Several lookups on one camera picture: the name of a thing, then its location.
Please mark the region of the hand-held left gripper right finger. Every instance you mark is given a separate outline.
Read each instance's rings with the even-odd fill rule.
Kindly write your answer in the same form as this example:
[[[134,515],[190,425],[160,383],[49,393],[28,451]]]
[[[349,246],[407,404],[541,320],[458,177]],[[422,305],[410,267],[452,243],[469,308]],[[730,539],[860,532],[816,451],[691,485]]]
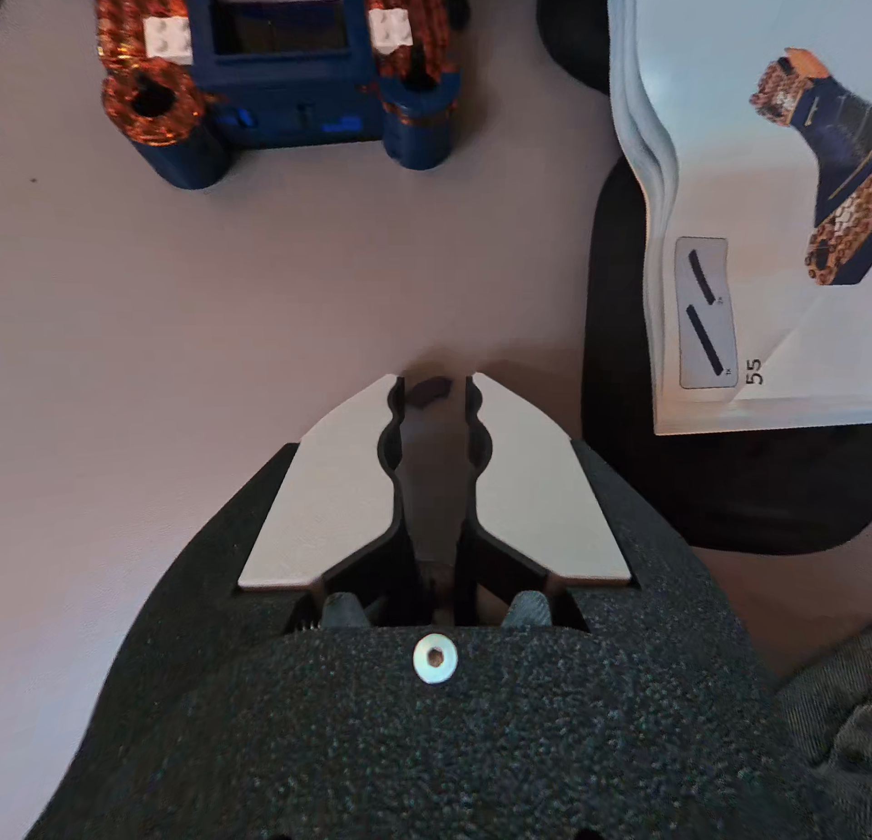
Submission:
[[[455,623],[479,624],[480,588],[505,624],[583,624],[570,589],[632,574],[570,435],[490,376],[466,378],[472,472],[455,558]]]

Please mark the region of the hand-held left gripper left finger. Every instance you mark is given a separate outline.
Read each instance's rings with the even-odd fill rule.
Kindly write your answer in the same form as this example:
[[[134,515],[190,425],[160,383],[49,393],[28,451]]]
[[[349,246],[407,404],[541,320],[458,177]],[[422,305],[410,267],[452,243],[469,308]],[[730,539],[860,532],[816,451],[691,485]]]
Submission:
[[[298,443],[237,585],[245,592],[351,593],[416,623],[416,560],[397,469],[405,381],[386,375]]]

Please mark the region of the curved dark blue tile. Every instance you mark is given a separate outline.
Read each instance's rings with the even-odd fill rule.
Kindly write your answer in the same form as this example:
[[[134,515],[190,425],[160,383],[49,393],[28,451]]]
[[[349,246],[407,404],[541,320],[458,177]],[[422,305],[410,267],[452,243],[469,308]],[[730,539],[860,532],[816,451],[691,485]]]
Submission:
[[[406,389],[405,404],[413,410],[425,410],[434,403],[448,399],[451,395],[453,379],[447,376],[433,376]]]

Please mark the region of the blue orange brick model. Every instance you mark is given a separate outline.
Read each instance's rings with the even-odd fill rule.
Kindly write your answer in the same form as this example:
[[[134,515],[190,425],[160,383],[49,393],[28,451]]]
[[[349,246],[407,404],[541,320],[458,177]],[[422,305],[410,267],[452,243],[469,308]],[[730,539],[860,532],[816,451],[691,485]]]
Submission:
[[[93,0],[101,102],[176,188],[237,154],[380,141],[407,170],[452,148],[461,93],[444,0]]]

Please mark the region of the thick open instruction booklet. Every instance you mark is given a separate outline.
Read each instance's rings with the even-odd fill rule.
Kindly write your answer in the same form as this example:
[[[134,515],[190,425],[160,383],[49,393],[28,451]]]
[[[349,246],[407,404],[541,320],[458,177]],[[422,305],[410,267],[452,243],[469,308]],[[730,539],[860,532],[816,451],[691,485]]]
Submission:
[[[657,435],[871,421],[871,0],[607,0]]]

